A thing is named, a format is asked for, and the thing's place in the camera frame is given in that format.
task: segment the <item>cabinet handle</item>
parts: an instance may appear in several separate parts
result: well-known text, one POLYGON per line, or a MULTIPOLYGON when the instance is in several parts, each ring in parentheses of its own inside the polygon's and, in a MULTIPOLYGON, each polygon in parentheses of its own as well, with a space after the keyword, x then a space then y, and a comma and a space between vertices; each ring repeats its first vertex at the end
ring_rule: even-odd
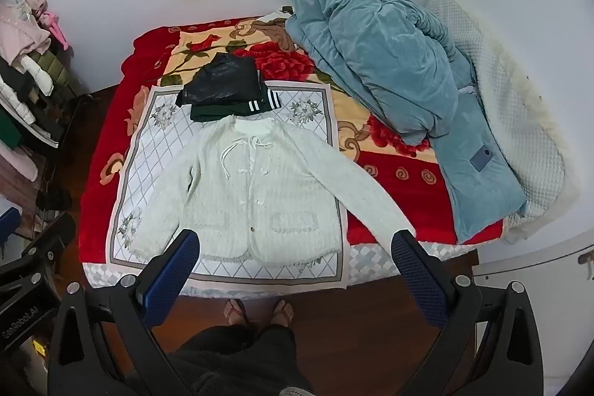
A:
POLYGON ((588 267, 588 280, 594 280, 594 275, 592 274, 592 264, 594 264, 594 250, 581 254, 577 258, 577 263, 580 265, 586 264, 588 267))

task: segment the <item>pink jacket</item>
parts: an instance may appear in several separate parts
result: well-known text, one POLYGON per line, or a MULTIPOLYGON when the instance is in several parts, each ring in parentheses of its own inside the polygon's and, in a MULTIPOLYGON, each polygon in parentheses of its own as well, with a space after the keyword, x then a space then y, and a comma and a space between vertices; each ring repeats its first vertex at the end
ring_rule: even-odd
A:
POLYGON ((9 65, 19 54, 44 53, 50 43, 49 32, 41 29, 34 17, 21 20, 10 7, 0 6, 0 56, 9 65))

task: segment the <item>white cabinet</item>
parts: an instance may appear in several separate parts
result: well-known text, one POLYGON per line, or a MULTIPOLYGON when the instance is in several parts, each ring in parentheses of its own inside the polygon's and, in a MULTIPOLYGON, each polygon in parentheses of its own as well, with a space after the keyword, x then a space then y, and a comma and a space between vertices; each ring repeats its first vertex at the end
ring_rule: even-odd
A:
MULTIPOLYGON (((477 285, 507 287, 517 280, 526 287, 541 341, 546 396, 561 389, 594 340, 591 259, 594 230, 541 251, 473 268, 477 285)), ((477 329, 479 342, 483 330, 477 329)))

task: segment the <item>dark pants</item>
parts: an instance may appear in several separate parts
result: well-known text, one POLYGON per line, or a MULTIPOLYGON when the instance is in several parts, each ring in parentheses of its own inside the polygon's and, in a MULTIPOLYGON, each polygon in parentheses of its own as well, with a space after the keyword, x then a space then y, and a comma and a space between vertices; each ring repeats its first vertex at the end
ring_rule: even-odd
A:
POLYGON ((276 324, 265 327, 259 334, 242 325, 209 327, 192 336, 179 350, 210 351, 224 356, 243 351, 275 363, 283 360, 297 364, 293 331, 276 324))
POLYGON ((293 331, 280 325, 259 333, 241 325, 211 327, 191 337, 169 360, 188 386, 205 392, 209 384, 262 396, 276 396, 289 386, 311 391, 297 366, 293 331))

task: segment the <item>red rose pattern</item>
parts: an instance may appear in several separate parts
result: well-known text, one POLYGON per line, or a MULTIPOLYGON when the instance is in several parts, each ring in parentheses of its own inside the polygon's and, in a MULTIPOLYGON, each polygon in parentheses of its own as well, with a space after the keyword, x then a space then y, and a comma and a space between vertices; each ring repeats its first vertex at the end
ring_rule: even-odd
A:
POLYGON ((373 115, 369 116, 367 120, 367 126, 369 127, 369 134, 373 143, 380 148, 387 147, 391 145, 392 147, 396 148, 396 151, 407 157, 416 158, 418 151, 425 151, 428 150, 431 145, 429 144, 429 140, 425 138, 420 145, 416 147, 411 147, 411 145, 405 144, 400 138, 400 135, 396 132, 390 130, 385 124, 379 121, 373 115))
POLYGON ((210 49, 213 42, 219 41, 219 39, 221 39, 221 36, 217 36, 215 34, 209 34, 209 37, 204 39, 204 41, 196 42, 194 44, 188 43, 186 46, 188 47, 188 49, 190 51, 192 51, 193 53, 196 53, 197 51, 204 51, 206 49, 210 49))
POLYGON ((272 41, 254 44, 249 50, 237 49, 233 54, 253 57, 260 74, 268 80, 305 81, 316 67, 309 56, 281 51, 278 43, 272 41))

